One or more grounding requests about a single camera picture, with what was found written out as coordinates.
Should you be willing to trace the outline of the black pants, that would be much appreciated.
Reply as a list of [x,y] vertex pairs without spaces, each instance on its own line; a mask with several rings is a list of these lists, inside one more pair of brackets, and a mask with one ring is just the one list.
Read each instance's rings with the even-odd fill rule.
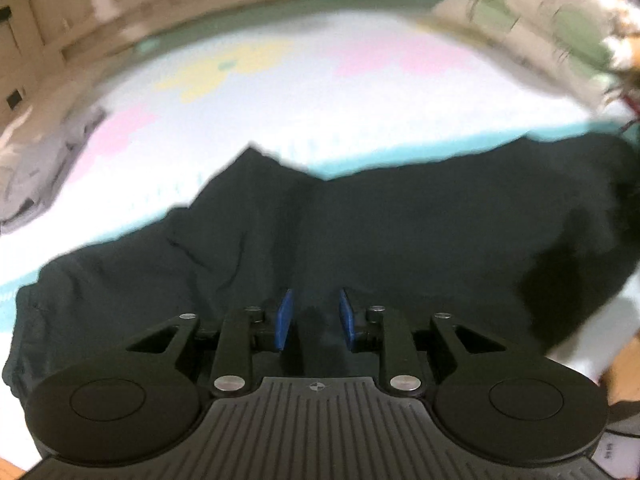
[[589,133],[323,181],[247,150],[192,204],[57,258],[16,297],[2,377],[44,378],[186,312],[295,294],[306,372],[364,375],[342,288],[405,313],[448,310],[546,353],[615,297],[639,261],[639,154]]

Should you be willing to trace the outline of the floral white bed blanket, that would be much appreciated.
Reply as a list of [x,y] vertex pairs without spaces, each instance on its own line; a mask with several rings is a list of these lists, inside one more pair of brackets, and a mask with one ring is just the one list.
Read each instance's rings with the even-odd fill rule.
[[80,105],[106,111],[48,210],[1,240],[1,341],[50,260],[190,203],[254,146],[322,178],[478,153],[521,136],[615,131],[436,0],[288,0],[203,18],[134,48]]

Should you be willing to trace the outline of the folded grey garment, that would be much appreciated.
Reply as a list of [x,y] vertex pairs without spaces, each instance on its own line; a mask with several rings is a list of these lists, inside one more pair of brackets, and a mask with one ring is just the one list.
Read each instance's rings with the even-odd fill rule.
[[17,230],[48,210],[107,111],[102,106],[66,118],[29,144],[17,144],[1,162],[1,234]]

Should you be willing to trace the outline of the white green patterned quilt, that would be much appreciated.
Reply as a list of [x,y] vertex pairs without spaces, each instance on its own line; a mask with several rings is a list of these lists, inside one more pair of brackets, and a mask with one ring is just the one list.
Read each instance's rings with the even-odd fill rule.
[[433,12],[592,108],[639,107],[639,0],[442,0]]

